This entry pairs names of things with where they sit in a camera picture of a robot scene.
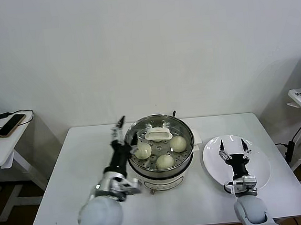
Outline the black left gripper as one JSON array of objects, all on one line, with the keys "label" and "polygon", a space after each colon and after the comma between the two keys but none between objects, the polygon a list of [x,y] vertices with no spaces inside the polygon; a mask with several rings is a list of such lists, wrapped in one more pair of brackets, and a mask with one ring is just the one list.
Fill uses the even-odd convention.
[{"label": "black left gripper", "polygon": [[125,172],[126,165],[131,154],[135,154],[138,150],[138,136],[134,133],[130,145],[124,143],[123,125],[125,123],[125,116],[123,115],[115,126],[111,129],[111,146],[113,155],[110,162],[110,170],[113,172]]}]

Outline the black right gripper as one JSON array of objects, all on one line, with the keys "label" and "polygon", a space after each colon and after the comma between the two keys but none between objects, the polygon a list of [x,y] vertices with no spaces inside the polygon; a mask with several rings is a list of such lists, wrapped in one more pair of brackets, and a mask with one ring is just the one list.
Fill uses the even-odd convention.
[{"label": "black right gripper", "polygon": [[250,161],[250,154],[252,153],[251,144],[248,141],[241,139],[243,154],[229,155],[224,148],[223,141],[220,141],[219,156],[226,164],[230,165],[233,170],[233,178],[248,176],[246,165]]}]

